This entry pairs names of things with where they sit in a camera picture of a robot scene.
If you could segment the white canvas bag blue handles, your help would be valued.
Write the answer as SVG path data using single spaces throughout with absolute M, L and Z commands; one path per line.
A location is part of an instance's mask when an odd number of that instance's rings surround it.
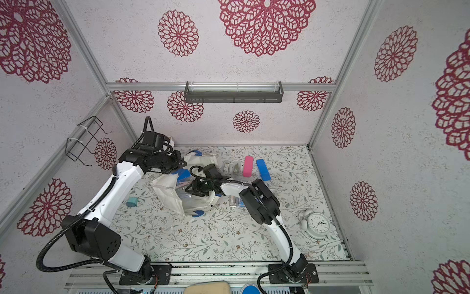
M 162 175 L 151 182 L 151 187 L 164 207 L 185 216 L 199 217 L 214 208 L 221 195 L 215 192 L 202 192 L 199 195 L 193 190 L 195 178 L 189 168 L 194 165 L 205 167 L 209 164 L 219 166 L 217 157 L 193 150 L 184 156 L 187 166 L 169 175 Z

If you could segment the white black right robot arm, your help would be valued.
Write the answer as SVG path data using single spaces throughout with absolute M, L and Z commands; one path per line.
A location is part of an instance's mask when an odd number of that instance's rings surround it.
M 229 178 L 197 178 L 185 191 L 197 197 L 207 197 L 211 192 L 220 196 L 239 197 L 252 219 L 264 226 L 277 246 L 283 262 L 280 270 L 293 280 L 300 279 L 300 275 L 307 268 L 307 259 L 298 250 L 285 228 L 279 200 L 262 180 L 246 183 Z

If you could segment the small clear stationery pack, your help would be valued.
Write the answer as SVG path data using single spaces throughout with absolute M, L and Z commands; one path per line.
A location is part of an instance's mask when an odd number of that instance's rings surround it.
M 226 161 L 223 163 L 223 173 L 226 175 L 226 176 L 230 176 L 231 172 L 231 162 L 230 161 Z

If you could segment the clear pink compass case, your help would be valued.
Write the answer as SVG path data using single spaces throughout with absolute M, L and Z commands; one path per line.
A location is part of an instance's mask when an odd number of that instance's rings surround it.
M 237 208 L 239 206 L 239 198 L 236 196 L 230 196 L 229 198 L 229 207 Z

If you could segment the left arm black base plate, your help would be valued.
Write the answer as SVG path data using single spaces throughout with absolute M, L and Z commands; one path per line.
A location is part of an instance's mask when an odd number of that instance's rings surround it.
M 173 266 L 166 264 L 145 263 L 138 272 L 124 270 L 119 285 L 168 285 Z

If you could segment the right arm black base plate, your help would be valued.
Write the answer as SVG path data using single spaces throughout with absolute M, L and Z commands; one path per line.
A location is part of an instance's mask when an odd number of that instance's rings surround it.
M 290 267 L 274 273 L 281 267 L 280 263 L 270 263 L 268 272 L 270 272 L 269 282 L 271 284 L 318 284 L 319 276 L 317 268 L 313 263 L 308 263 L 305 269 L 296 271 Z

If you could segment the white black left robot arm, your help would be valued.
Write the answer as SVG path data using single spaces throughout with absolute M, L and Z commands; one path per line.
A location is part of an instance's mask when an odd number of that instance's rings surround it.
M 124 245 L 111 223 L 126 195 L 146 173 L 167 175 L 185 166 L 178 150 L 127 149 L 96 196 L 76 216 L 64 218 L 62 227 L 71 226 L 65 233 L 71 250 L 132 273 L 141 271 L 146 257 Z

